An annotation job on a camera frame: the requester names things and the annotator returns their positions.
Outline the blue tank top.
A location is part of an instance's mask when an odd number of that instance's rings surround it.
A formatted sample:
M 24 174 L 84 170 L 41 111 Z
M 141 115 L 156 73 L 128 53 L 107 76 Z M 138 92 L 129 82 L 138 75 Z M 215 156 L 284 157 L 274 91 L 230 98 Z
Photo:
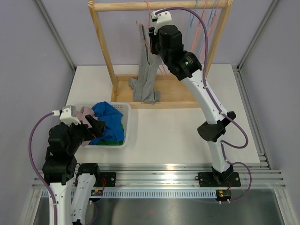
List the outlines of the blue tank top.
M 95 104 L 92 106 L 92 110 L 98 120 L 106 122 L 105 127 L 108 126 L 109 128 L 116 128 L 118 125 L 122 124 L 121 119 L 123 114 L 107 102 L 99 102 Z M 91 140 L 89 145 L 95 145 L 93 142 L 94 140 L 95 139 Z

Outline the green tank top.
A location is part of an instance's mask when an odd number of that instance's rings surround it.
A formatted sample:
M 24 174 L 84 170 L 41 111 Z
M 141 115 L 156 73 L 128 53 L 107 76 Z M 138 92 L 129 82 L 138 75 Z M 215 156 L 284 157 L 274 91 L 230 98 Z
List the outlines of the green tank top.
M 106 126 L 104 135 L 93 142 L 95 145 L 120 146 L 124 143 L 124 138 L 124 127 L 120 124 L 116 128 Z

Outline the mauve tank top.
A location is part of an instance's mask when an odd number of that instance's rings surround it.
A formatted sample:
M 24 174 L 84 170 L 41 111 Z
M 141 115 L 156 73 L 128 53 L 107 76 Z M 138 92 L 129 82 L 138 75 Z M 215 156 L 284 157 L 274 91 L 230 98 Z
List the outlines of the mauve tank top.
M 76 118 L 79 121 L 82 121 L 83 124 L 88 125 L 89 127 L 91 127 L 91 124 L 87 121 L 87 119 L 85 118 L 86 115 L 90 115 L 92 116 L 94 119 L 97 119 L 95 117 L 95 113 L 91 108 L 88 108 L 86 106 L 83 106 L 80 111 L 76 112 Z

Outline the grey tank top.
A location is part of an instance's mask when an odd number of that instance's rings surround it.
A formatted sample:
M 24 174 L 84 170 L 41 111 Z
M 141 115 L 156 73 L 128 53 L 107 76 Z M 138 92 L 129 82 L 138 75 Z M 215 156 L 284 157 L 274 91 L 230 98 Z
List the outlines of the grey tank top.
M 160 100 L 160 92 L 155 91 L 154 84 L 155 78 L 161 59 L 158 55 L 151 54 L 148 43 L 146 41 L 145 26 L 142 24 L 138 25 L 141 51 L 140 51 L 140 62 L 138 68 L 137 78 L 131 77 L 128 85 L 133 90 L 133 101 L 155 104 Z

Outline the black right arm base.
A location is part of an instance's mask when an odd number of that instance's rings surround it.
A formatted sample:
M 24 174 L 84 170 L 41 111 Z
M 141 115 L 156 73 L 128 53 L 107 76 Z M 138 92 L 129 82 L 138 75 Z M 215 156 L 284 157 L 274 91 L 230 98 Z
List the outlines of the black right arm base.
M 211 172 L 199 172 L 195 180 L 199 182 L 200 187 L 241 187 L 239 174 L 234 171 L 232 165 L 222 173 L 214 168 Z

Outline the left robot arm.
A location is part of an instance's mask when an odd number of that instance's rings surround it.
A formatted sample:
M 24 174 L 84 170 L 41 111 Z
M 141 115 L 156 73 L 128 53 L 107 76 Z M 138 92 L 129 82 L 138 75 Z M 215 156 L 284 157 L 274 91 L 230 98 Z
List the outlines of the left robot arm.
M 98 164 L 83 163 L 78 168 L 75 153 L 84 141 L 102 137 L 105 121 L 87 115 L 88 124 L 63 122 L 49 131 L 49 146 L 42 171 L 49 186 L 50 224 L 84 225 L 92 188 L 101 183 Z

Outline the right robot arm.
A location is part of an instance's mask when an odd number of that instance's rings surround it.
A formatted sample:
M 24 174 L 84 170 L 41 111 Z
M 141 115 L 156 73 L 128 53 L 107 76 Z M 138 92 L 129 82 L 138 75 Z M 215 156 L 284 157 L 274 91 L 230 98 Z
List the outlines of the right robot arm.
M 224 138 L 226 126 L 236 118 L 236 114 L 226 109 L 218 110 L 221 103 L 204 81 L 205 76 L 197 57 L 184 50 L 182 33 L 175 25 L 164 25 L 158 31 L 150 27 L 149 38 L 151 53 L 161 57 L 168 70 L 191 91 L 201 107 L 206 121 L 198 127 L 197 132 L 210 149 L 213 181 L 223 186 L 229 181 L 233 167 L 225 162 L 220 142 Z

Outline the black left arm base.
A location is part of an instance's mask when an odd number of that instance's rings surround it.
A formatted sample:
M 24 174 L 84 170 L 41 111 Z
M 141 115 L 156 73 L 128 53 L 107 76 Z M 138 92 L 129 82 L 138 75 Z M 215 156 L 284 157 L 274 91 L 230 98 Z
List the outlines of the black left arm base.
M 79 167 L 75 169 L 75 182 L 74 185 L 77 187 L 79 184 L 79 176 L 83 174 L 94 175 L 96 178 L 95 187 L 115 187 L 116 183 L 116 172 L 104 172 L 100 171 L 98 164 L 96 163 L 83 163 L 79 164 Z

